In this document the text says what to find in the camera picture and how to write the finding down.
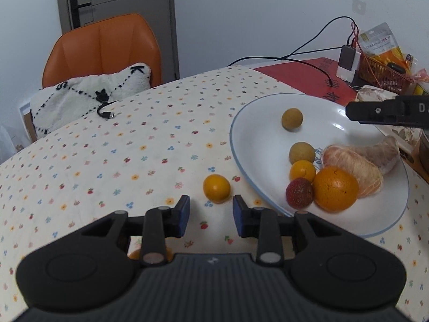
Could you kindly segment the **large orange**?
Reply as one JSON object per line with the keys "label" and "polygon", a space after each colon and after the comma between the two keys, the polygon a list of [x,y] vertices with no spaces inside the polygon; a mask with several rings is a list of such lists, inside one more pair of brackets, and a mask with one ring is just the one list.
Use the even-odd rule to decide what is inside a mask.
{"label": "large orange", "polygon": [[313,180],[314,202],[324,211],[338,213],[350,208],[358,199],[359,186],[352,174],[327,166]]}

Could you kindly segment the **small yellow tangerine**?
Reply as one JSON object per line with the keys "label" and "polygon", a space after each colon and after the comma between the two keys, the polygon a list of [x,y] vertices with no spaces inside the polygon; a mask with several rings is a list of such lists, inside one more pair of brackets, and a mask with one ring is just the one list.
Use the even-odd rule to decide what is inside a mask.
{"label": "small yellow tangerine", "polygon": [[203,182],[204,195],[213,203],[221,204],[231,195],[231,184],[219,174],[211,174]]}

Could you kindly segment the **black charger adapter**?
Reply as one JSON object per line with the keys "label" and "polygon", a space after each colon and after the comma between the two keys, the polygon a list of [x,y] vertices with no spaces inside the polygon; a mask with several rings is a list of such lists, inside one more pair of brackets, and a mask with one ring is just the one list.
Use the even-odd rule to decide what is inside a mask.
{"label": "black charger adapter", "polygon": [[340,68],[343,68],[345,70],[350,71],[353,67],[354,58],[356,55],[356,49],[349,46],[349,45],[343,45],[341,47],[341,51],[339,54],[339,61],[338,66]]}

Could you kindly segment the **orange leather chair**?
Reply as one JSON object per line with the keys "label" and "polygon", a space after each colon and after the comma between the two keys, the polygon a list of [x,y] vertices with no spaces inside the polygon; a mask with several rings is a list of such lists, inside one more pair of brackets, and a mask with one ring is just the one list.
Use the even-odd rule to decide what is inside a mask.
{"label": "orange leather chair", "polygon": [[146,20],[139,14],[111,17],[63,34],[44,66],[42,86],[114,74],[135,63],[149,66],[150,86],[162,84],[161,52]]}

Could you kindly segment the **brown kiwi fruit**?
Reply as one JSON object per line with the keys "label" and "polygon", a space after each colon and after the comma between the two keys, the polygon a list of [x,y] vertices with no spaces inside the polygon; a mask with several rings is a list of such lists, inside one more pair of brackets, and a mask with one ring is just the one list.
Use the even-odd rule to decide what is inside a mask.
{"label": "brown kiwi fruit", "polygon": [[297,161],[309,161],[313,163],[315,158],[315,149],[307,142],[296,142],[289,149],[289,161],[291,164],[294,164]]}

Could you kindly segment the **floral tissue box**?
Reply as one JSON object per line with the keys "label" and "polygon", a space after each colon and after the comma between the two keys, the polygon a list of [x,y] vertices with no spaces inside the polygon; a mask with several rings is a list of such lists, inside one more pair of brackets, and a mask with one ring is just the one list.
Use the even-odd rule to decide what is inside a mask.
{"label": "floral tissue box", "polygon": [[[363,86],[356,94],[355,101],[358,103],[372,103],[375,102],[381,108],[380,114],[374,114],[374,116],[380,116],[382,122],[394,122],[394,118],[391,114],[394,114],[393,101],[397,97],[396,94],[385,91],[374,86]],[[405,126],[392,126],[377,124],[379,129],[384,135],[391,135],[396,138],[400,149],[405,153],[411,154],[414,148],[417,146],[420,136],[421,129],[419,128],[408,128]]]}

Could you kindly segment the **peeled pomelo segment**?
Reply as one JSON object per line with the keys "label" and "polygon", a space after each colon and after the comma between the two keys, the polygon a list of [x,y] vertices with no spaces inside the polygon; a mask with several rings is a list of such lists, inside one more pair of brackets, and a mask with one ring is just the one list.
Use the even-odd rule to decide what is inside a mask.
{"label": "peeled pomelo segment", "polygon": [[383,175],[389,173],[400,160],[398,142],[392,136],[386,136],[373,146],[353,146],[350,149],[377,166]]}
{"label": "peeled pomelo segment", "polygon": [[358,182],[358,198],[378,193],[384,183],[380,169],[349,147],[329,145],[321,153],[323,167],[336,166],[354,176]]}

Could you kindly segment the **grey door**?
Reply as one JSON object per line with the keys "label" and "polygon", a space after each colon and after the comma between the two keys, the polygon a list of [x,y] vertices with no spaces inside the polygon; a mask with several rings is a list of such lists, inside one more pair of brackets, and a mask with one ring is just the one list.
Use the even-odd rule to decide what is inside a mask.
{"label": "grey door", "polygon": [[[122,14],[137,13],[148,22],[161,50],[162,79],[172,82],[180,77],[177,53],[175,0],[78,0],[91,2],[79,10],[81,26]],[[69,0],[57,0],[62,32],[73,30]]]}

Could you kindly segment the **floral polka dot tablecloth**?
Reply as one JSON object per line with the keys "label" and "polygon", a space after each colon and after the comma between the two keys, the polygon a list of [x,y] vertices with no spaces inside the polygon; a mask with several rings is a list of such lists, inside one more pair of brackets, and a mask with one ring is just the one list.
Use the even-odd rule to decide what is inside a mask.
{"label": "floral polka dot tablecloth", "polygon": [[191,217],[170,250],[254,254],[256,241],[237,235],[231,203],[209,201],[203,181],[220,174],[249,206],[262,206],[232,157],[231,121],[257,97],[297,90],[241,66],[210,71],[114,104],[114,119],[85,116],[4,162],[1,320],[25,309],[15,282],[24,256],[112,211],[139,216],[186,194]]}

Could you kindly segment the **red printed table mat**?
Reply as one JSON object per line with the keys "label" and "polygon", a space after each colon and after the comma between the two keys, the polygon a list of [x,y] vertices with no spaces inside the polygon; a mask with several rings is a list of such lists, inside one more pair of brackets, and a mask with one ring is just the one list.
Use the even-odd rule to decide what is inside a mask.
{"label": "red printed table mat", "polygon": [[255,68],[279,82],[310,96],[346,106],[356,98],[356,91],[336,76],[338,62],[327,57],[264,65]]}

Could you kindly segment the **white black patterned cushion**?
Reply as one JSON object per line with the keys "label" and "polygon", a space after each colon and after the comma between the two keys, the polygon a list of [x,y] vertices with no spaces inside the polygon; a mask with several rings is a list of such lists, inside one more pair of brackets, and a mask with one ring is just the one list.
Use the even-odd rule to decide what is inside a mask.
{"label": "white black patterned cushion", "polygon": [[118,73],[72,78],[39,90],[30,101],[36,136],[92,114],[104,103],[150,89],[150,76],[148,65],[135,63]]}

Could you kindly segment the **yellow snack bag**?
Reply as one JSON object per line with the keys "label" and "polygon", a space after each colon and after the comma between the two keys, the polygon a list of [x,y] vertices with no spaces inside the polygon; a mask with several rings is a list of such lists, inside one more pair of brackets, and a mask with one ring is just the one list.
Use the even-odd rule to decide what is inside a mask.
{"label": "yellow snack bag", "polygon": [[400,74],[409,74],[410,65],[387,23],[381,23],[361,33],[358,41],[369,58],[395,69]]}

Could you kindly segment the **small orange tangerine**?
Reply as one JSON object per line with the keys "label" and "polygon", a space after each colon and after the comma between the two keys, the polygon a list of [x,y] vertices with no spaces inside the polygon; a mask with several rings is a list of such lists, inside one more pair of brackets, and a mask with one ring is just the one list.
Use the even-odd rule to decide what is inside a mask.
{"label": "small orange tangerine", "polygon": [[289,171],[289,179],[293,181],[298,178],[303,178],[309,182],[312,182],[316,174],[316,168],[310,161],[299,160],[292,164]]}

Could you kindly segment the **white power strip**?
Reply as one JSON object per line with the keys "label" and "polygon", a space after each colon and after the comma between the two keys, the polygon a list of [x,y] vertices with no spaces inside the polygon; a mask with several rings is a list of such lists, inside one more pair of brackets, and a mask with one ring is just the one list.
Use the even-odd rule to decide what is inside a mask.
{"label": "white power strip", "polygon": [[353,79],[355,78],[355,74],[358,70],[359,63],[361,59],[361,53],[355,52],[353,63],[350,67],[350,69],[344,68],[341,65],[338,65],[336,76],[337,78],[343,80],[347,83],[352,83]]}

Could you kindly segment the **red plastic basket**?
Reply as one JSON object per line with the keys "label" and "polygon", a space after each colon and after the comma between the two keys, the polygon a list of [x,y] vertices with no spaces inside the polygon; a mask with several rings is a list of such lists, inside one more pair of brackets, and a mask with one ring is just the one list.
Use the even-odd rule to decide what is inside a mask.
{"label": "red plastic basket", "polygon": [[395,94],[405,94],[413,84],[404,74],[400,74],[364,54],[360,58],[358,77],[369,85]]}

